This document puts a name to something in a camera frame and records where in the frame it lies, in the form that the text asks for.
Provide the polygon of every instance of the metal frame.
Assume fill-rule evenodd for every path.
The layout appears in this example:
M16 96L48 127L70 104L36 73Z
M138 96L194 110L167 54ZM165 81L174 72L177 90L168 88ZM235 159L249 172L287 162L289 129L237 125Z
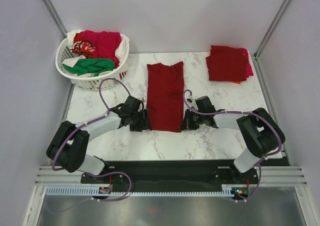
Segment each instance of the metal frame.
M42 0L45 4L48 12L50 13L53 21L55 22L57 28L59 29L62 37L66 36L66 28L62 23L59 15L57 14L54 5L50 0ZM254 62L254 67L263 91L263 95L269 110L270 115L278 121L276 111L274 110L272 99L268 93L268 87L263 77L263 72L261 66L259 65L259 56L266 46L268 40L270 39L272 33L277 27L279 21L283 17L286 9L288 8L292 0L284 0L281 7L279 8L276 16L274 17L269 29L267 30L263 40L261 41L257 51L253 54L252 59ZM61 121L64 121L67 118L69 105L73 92L73 85L70 86L67 100L65 103L64 112L61 116ZM284 166L287 165L286 153L284 149L282 150L282 155L285 160L268 160L264 162L261 167L261 184L260 187L295 187L299 204L301 206L304 219L308 226L320 226L318 213L315 210L315 205L311 197L306 179L300 167L293 166ZM52 189L53 187L60 187L63 189L84 189L84 188L93 188L93 187L108 187L109 185L82 185L81 184L81 172L69 173L65 170L54 172L51 170L50 166L41 166L36 178L34 189L32 192L31 200L25 215L23 222L24 226L35 226L39 220L40 211L42 204L44 202L45 194L47 193L48 187Z

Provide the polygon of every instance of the white plastic basket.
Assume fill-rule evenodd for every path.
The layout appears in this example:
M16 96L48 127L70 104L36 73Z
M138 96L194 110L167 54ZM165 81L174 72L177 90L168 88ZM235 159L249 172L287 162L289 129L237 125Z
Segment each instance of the white plastic basket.
M62 62L68 58L78 57L78 55L71 53L71 51L69 50L68 38L65 38L61 42L55 55L55 66L57 70L61 75L63 75L66 78L69 78L73 84L81 86L87 90L99 90L100 82L106 78L116 78L118 80L122 80L128 72L127 57L129 54L129 39L123 34L120 35L122 39L125 38L127 40L125 58L119 60L119 67L117 69L114 69L112 72L94 77L79 77L69 75L65 68L62 66ZM106 90L113 88L115 83L116 82L114 80L107 80L102 84L101 89Z

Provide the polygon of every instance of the white cloth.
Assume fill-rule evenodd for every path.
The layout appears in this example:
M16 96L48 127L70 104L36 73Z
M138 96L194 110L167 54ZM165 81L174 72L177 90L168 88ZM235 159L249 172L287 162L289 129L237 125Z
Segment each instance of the white cloth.
M122 64L123 60L126 57L127 48L129 46L129 37L121 35L122 41L118 48L115 50L115 56L119 59L119 65Z
M68 47L72 49L74 47L74 37L76 36L77 33L82 32L83 30L72 30L66 34L68 38Z
M65 59L62 64L65 64L67 66L70 66L70 67L74 67L76 65L76 63L78 62L78 60L80 59L85 59L86 57L84 55L81 55L81 56L78 56L78 57L75 57L75 58L68 58L68 59Z

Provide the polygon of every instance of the marble table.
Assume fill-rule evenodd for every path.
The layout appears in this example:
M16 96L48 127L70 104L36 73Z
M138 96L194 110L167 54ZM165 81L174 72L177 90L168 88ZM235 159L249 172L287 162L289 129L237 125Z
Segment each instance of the marble table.
M240 85L208 81L205 63L208 55L208 52L130 54L127 59L129 70L123 83L132 96L146 100L147 64L161 62L173 65L183 61L184 88L190 89L195 97L207 95L216 109L247 111L258 107L267 108L254 68L254 76ZM128 96L120 84L102 94L110 107L123 103ZM86 121L105 110L97 91L87 91L76 86L67 120L74 123ZM92 140L87 153L110 161L234 159L245 147L240 131L232 129L214 129L201 125L197 131L140 133L130 132L127 126ZM282 155L278 153L273 157L281 158Z

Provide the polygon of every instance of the gray wall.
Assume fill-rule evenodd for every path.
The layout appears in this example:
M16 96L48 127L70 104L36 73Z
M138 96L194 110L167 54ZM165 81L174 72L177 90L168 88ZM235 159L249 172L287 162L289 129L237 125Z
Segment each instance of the gray wall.
M283 0L52 0L67 30L120 31L131 53L254 52Z
M287 136L320 210L320 0L293 0L261 56L263 73Z
M55 69L61 36L41 0L0 0L0 225L22 224L69 82Z

